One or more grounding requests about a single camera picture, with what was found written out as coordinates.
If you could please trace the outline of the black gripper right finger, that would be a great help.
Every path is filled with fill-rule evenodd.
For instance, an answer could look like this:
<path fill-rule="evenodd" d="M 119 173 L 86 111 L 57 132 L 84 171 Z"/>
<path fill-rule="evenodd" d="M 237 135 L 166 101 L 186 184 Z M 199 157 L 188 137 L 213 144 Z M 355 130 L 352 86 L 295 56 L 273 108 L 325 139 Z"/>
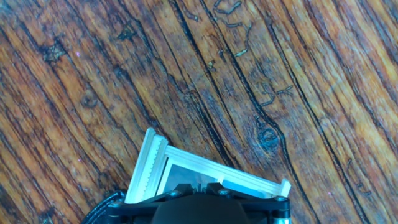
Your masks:
<path fill-rule="evenodd" d="M 234 183 L 199 186 L 200 223 L 291 223 L 290 199 Z"/>

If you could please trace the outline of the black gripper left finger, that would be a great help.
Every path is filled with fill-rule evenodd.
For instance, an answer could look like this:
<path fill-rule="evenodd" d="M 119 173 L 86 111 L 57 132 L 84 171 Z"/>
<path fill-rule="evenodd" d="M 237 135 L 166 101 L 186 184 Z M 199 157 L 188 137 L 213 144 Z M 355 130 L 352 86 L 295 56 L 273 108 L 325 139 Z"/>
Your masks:
<path fill-rule="evenodd" d="M 154 215 L 165 202 L 198 193 L 198 186 L 178 184 L 176 188 L 139 203 L 127 204 L 116 201 L 108 206 L 108 223 L 132 223 L 136 216 Z"/>

